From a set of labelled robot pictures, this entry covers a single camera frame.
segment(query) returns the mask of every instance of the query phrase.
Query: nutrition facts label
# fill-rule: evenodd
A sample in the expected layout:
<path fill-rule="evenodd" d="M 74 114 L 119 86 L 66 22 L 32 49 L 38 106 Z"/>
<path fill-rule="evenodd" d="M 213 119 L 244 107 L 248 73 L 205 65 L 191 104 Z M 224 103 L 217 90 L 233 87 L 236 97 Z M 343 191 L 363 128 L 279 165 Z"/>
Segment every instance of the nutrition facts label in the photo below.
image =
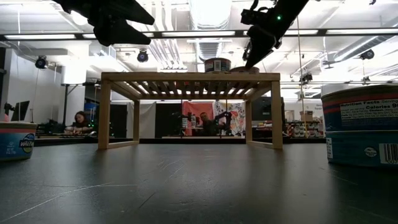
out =
<path fill-rule="evenodd" d="M 398 99 L 357 101 L 340 104 L 341 119 L 397 118 Z"/>

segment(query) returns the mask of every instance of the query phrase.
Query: colorful poster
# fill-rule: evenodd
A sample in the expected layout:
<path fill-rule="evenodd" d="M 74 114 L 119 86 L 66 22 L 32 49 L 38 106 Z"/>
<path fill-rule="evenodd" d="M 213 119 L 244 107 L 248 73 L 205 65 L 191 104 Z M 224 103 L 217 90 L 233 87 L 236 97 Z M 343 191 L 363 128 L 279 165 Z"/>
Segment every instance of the colorful poster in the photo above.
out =
<path fill-rule="evenodd" d="M 228 109 L 226 103 L 216 101 L 213 103 L 213 111 L 215 115 L 219 115 L 225 111 L 231 112 L 231 132 L 234 136 L 242 135 L 246 128 L 244 103 L 228 103 Z"/>

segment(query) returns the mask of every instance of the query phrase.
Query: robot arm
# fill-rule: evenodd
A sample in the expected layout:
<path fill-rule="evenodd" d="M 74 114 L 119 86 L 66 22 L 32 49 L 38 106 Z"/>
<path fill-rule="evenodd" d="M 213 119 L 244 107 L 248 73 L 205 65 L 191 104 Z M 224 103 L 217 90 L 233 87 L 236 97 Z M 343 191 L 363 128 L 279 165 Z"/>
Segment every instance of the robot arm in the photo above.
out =
<path fill-rule="evenodd" d="M 278 0 L 272 8 L 260 7 L 255 11 L 259 0 L 254 0 L 250 10 L 243 10 L 241 23 L 253 25 L 248 30 L 250 43 L 243 55 L 243 59 L 247 59 L 247 69 L 273 53 L 273 48 L 280 47 L 283 35 L 308 1 Z"/>
<path fill-rule="evenodd" d="M 126 20 L 153 25 L 155 19 L 135 0 L 54 0 L 62 9 L 75 11 L 88 19 L 94 34 L 104 45 L 150 44 L 150 38 Z"/>

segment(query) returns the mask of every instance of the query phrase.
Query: cardboard box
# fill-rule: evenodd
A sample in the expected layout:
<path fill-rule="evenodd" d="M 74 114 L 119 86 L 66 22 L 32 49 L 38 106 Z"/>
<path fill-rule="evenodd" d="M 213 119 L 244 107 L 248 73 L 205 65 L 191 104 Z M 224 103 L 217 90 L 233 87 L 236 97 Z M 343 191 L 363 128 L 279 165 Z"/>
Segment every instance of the cardboard box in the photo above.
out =
<path fill-rule="evenodd" d="M 301 120 L 304 121 L 313 121 L 313 117 L 312 117 L 313 112 L 312 111 L 300 111 L 300 116 L 301 116 Z"/>

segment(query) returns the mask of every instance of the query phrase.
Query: ceiling beam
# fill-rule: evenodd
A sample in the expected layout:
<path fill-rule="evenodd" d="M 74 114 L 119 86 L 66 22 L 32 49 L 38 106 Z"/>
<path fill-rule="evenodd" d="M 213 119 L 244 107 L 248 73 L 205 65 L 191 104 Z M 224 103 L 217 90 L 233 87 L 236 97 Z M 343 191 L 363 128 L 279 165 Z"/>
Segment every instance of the ceiling beam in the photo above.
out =
<path fill-rule="evenodd" d="M 246 30 L 186 30 L 143 32 L 151 39 L 196 39 L 196 38 L 242 38 L 248 37 Z M 67 35 L 66 38 L 52 38 L 53 35 Z M 333 29 L 300 29 L 301 37 L 364 37 L 378 35 L 398 35 L 398 27 L 376 28 L 333 28 Z M 284 37 L 298 37 L 297 29 L 290 29 Z M 96 40 L 92 33 L 31 33 L 1 34 L 0 41 L 56 41 L 56 40 Z"/>

